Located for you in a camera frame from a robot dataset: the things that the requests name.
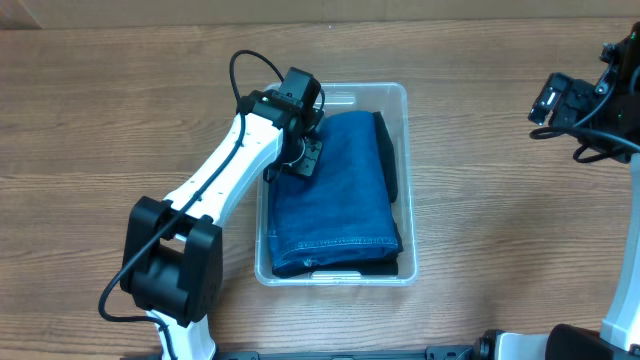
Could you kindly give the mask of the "black cloth long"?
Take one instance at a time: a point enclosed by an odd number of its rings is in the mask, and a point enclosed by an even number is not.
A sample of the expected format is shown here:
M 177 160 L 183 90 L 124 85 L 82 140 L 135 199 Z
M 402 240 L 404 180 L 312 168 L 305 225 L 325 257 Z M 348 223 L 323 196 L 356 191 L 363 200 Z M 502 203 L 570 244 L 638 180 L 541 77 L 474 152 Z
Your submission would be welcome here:
M 382 114 L 380 112 L 374 112 L 372 116 L 376 132 L 379 160 L 389 202 L 394 203 L 398 196 L 395 149 Z

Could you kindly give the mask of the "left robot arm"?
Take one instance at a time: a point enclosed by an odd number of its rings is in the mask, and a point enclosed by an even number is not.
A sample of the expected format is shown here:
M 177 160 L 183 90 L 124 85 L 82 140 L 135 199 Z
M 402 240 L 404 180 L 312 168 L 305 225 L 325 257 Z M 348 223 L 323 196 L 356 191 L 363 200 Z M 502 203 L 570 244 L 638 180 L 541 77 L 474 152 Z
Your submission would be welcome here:
M 312 175 L 323 106 L 320 83 L 290 68 L 278 88 L 240 99 L 226 137 L 184 184 L 134 205 L 118 281 L 155 324 L 162 358 L 214 357 L 207 314 L 222 283 L 222 229 L 257 177 Z

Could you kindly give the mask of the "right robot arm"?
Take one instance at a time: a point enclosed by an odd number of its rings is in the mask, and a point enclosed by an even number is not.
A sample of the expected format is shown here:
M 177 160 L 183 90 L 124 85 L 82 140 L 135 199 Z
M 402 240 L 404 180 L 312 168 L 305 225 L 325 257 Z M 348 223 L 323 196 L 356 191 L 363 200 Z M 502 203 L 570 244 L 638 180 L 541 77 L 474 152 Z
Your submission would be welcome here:
M 600 54 L 607 67 L 590 84 L 549 75 L 528 115 L 534 140 L 569 135 L 577 163 L 612 159 L 629 167 L 632 205 L 624 257 L 613 300 L 597 331 L 559 324 L 547 334 L 488 330 L 463 359 L 620 360 L 639 357 L 639 27 Z

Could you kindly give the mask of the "blue terry towel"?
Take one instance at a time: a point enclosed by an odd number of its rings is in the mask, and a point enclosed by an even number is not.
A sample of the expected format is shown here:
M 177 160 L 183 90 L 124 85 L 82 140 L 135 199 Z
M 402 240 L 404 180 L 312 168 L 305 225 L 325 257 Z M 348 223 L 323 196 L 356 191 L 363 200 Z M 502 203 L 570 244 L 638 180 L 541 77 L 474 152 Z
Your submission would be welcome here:
M 267 234 L 276 276 L 350 270 L 348 262 L 396 253 L 393 203 L 373 113 L 353 111 L 325 119 L 313 175 L 281 174 L 270 183 Z

